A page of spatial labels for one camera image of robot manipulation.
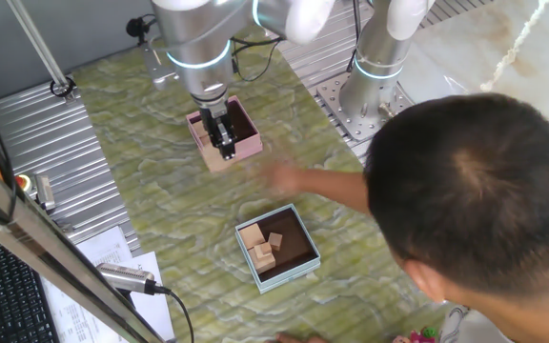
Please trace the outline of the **person right hand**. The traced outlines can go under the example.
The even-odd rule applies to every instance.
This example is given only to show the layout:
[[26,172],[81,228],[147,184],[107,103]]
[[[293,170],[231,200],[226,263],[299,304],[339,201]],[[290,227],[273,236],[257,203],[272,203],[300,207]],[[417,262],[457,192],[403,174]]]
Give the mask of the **person right hand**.
[[273,163],[263,169],[266,183],[276,194],[292,196],[306,192],[305,170],[289,163]]

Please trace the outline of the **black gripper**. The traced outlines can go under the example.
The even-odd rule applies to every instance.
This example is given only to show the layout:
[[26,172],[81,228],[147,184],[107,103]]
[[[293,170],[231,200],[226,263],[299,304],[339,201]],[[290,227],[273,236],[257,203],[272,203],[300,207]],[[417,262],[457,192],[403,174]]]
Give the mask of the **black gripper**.
[[210,138],[210,146],[221,154],[224,160],[235,157],[235,136],[227,104],[211,108],[200,108],[203,126]]

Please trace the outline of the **person left hand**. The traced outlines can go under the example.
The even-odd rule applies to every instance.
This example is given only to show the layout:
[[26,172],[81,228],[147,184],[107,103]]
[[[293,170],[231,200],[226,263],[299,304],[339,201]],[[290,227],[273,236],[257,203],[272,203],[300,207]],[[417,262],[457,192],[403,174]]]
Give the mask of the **person left hand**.
[[277,333],[273,339],[265,343],[329,343],[326,339],[315,335],[309,338],[299,338],[289,333]]

